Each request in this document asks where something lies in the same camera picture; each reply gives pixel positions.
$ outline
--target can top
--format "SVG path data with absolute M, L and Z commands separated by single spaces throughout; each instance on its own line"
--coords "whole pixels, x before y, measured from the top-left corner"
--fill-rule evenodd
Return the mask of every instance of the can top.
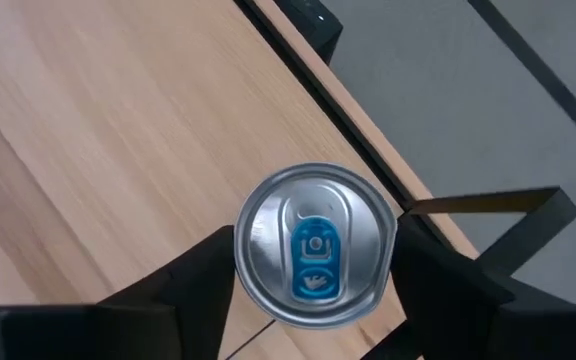
M 396 220 L 362 177 L 307 163 L 264 180 L 235 224 L 235 261 L 250 297 L 274 318 L 330 328 L 372 311 L 383 295 Z

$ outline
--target can rim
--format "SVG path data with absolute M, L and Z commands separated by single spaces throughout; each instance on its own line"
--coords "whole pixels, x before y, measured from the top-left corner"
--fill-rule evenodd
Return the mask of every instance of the can rim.
M 310 171 L 316 171 L 324 175 L 331 176 L 344 176 L 345 180 L 355 186 L 355 189 L 361 189 L 364 195 L 367 196 L 367 200 L 372 202 L 371 209 L 377 210 L 375 216 L 380 217 L 381 223 L 385 225 L 384 228 L 384 238 L 386 239 L 386 246 L 384 249 L 384 266 L 390 268 L 390 262 L 392 260 L 392 252 L 395 243 L 395 234 L 397 232 L 397 221 L 390 207 L 390 204 L 386 201 L 383 195 L 370 183 L 368 180 L 364 179 L 360 175 L 354 173 L 351 170 L 346 169 L 343 166 L 334 163 L 327 162 L 308 162 L 289 166 L 277 172 L 274 172 L 270 176 L 266 177 L 260 184 L 258 184 L 253 191 L 248 195 L 244 204 L 239 211 L 237 216 L 237 221 L 234 226 L 234 249 L 235 249 L 235 264 L 237 267 L 237 274 L 240 281 L 244 287 L 244 290 L 250 298 L 268 315 L 272 318 L 294 326 L 304 329 L 330 329 L 342 326 L 349 322 L 352 322 L 370 312 L 372 312 L 377 305 L 378 301 L 370 302 L 369 306 L 364 306 L 362 308 L 354 309 L 341 320 L 336 321 L 322 321 L 320 319 L 304 319 L 299 316 L 287 316 L 281 311 L 275 311 L 275 306 L 268 301 L 267 296 L 262 294 L 262 290 L 259 286 L 253 284 L 253 274 L 252 269 L 249 268 L 248 263 L 244 258 L 244 247 L 245 247 L 245 236 L 247 224 L 250 220 L 250 215 L 254 214 L 253 210 L 258 208 L 259 202 L 263 201 L 268 192 L 275 189 L 277 184 L 282 181 L 298 176 L 303 173 L 308 173 Z M 380 273 L 379 281 L 375 284 L 375 294 L 379 299 L 383 296 L 385 291 L 389 271 Z

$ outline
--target can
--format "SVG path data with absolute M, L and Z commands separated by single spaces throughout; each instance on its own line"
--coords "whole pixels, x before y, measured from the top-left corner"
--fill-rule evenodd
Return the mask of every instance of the can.
M 334 164 L 295 165 L 265 179 L 235 224 L 235 262 L 270 316 L 326 329 L 370 313 L 384 293 L 397 222 L 367 180 Z

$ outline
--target table surface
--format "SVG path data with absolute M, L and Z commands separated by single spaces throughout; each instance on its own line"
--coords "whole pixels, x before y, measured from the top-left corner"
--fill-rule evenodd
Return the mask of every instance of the table surface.
M 430 194 L 283 17 L 257 4 L 417 197 Z M 94 302 L 233 223 L 264 177 L 340 163 L 383 189 L 232 0 L 0 0 L 0 304 Z M 474 254 L 446 216 L 433 218 Z M 358 358 L 403 320 L 271 333 Z M 270 318 L 236 285 L 226 357 Z M 281 347 L 258 343 L 257 357 Z

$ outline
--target blue pull tab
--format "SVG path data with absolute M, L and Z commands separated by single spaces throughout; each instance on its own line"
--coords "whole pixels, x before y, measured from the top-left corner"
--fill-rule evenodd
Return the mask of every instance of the blue pull tab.
M 302 220 L 290 239 L 292 292 L 301 299 L 339 296 L 341 241 L 335 226 L 321 217 Z

